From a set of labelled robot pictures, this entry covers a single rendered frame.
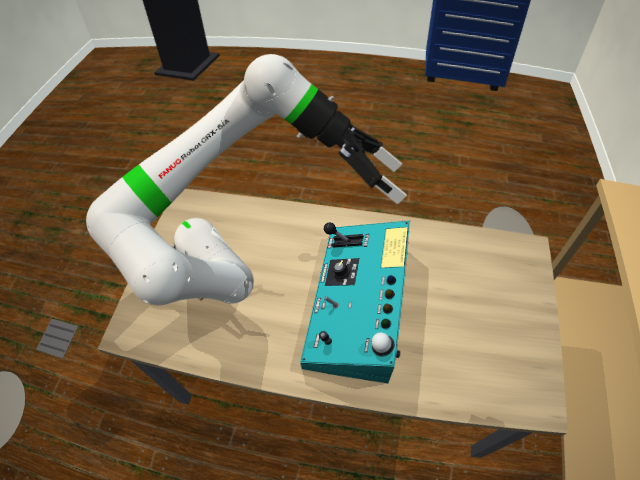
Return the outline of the teal control panel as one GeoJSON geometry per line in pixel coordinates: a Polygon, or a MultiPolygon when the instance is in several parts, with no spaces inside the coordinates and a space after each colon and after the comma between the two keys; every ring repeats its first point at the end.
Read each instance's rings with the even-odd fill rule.
{"type": "Polygon", "coordinates": [[[400,357],[409,226],[324,225],[329,239],[300,361],[305,370],[389,383],[400,357]]]}

